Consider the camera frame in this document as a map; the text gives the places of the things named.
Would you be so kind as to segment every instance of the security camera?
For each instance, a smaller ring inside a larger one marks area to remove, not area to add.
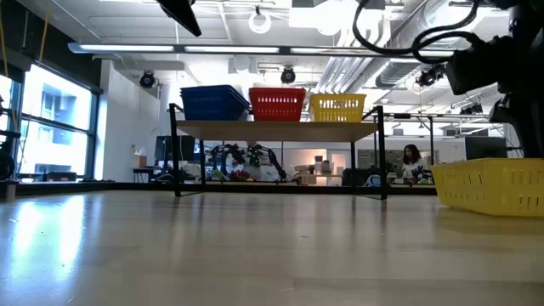
[[[292,67],[283,68],[283,72],[281,73],[282,83],[291,84],[292,82],[295,82],[296,77],[297,76],[295,75],[295,71],[292,69]]]
[[[142,88],[154,88],[158,84],[158,79],[154,76],[154,71],[144,71],[144,75],[139,79],[139,85]]]

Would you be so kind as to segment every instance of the yellow basket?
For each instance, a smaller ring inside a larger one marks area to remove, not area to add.
[[[544,217],[544,160],[486,158],[433,166],[440,201],[495,216]]]
[[[366,94],[314,94],[310,114],[314,122],[361,122]]]

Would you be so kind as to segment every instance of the dark hair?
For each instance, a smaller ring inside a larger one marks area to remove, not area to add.
[[[411,151],[411,158],[406,155],[406,149],[409,149]],[[405,147],[405,150],[403,151],[404,157],[402,157],[402,162],[405,165],[416,163],[420,159],[422,159],[422,155],[419,153],[419,150],[417,147],[413,144],[408,144]]]

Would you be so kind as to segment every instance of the red basket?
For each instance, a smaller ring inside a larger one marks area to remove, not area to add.
[[[250,88],[255,121],[298,122],[306,90],[302,88]]]

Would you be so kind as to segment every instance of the white wall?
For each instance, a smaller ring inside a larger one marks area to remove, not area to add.
[[[144,147],[153,164],[156,136],[161,131],[161,101],[102,62],[95,178],[133,181],[133,145]]]

